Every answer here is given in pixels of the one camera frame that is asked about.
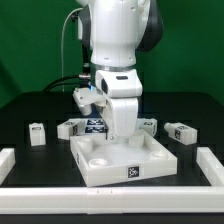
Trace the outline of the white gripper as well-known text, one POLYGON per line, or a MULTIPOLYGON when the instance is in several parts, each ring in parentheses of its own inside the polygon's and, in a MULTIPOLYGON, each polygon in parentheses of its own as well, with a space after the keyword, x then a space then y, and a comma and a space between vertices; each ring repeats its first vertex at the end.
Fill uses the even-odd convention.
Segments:
POLYGON ((110 140, 134 134, 141 95, 142 84, 135 69, 122 72, 97 70, 94 87, 76 88, 73 93, 84 116, 92 113, 92 104, 97 107, 110 140))

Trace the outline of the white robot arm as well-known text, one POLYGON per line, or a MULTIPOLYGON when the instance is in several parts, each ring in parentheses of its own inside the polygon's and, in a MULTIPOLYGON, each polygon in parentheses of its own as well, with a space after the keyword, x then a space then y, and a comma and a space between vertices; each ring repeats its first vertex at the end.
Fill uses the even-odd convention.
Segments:
POLYGON ((157 0, 77 0, 79 39, 92 50, 94 84, 74 90, 83 115, 95 105, 107 138, 131 136, 136 127, 142 84, 135 69, 137 51, 152 50, 163 35, 157 0))

